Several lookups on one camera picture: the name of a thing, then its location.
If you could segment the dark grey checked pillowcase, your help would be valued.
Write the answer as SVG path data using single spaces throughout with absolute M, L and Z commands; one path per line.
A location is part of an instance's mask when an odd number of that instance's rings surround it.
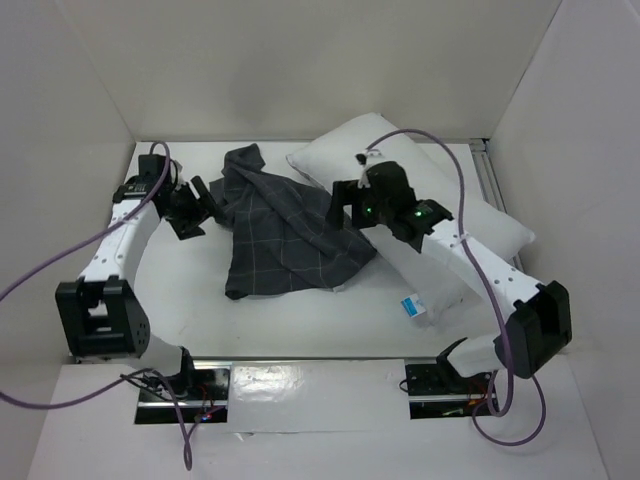
M 341 230 L 326 223 L 329 193 L 264 167 L 258 145 L 231 150 L 222 177 L 209 184 L 221 209 L 215 221 L 232 234 L 229 299 L 333 290 L 375 258 L 375 248 L 349 223 Z

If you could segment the white pillow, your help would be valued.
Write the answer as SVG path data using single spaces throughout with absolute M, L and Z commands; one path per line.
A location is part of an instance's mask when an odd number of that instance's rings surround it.
M 519 221 L 470 194 L 466 181 L 448 177 L 378 113 L 347 121 L 287 161 L 350 207 L 348 219 L 410 285 L 432 322 L 463 299 L 467 286 L 429 255 L 429 220 L 442 220 L 446 212 L 461 217 L 466 232 L 504 260 L 535 239 Z

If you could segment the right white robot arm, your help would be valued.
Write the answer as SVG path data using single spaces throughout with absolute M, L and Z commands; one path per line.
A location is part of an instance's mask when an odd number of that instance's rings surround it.
M 568 290 L 518 271 L 460 229 L 444 206 L 417 198 L 394 161 L 368 166 L 358 179 L 334 182 L 326 219 L 337 229 L 346 222 L 357 229 L 387 227 L 496 307 L 502 319 L 497 336 L 463 339 L 445 351 L 436 379 L 448 392 L 460 391 L 472 376 L 502 368 L 529 379 L 572 339 Z

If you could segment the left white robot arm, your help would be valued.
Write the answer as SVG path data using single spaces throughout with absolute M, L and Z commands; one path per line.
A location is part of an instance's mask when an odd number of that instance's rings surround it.
M 202 223 L 222 211 L 203 180 L 186 181 L 181 165 L 158 154 L 138 159 L 138 172 L 112 197 L 108 234 L 73 282 L 62 282 L 55 301 L 71 355 L 83 361 L 120 360 L 161 372 L 163 389 L 176 399 L 196 390 L 189 351 L 153 334 L 135 294 L 136 274 L 148 242 L 166 222 L 179 240 L 203 235 Z

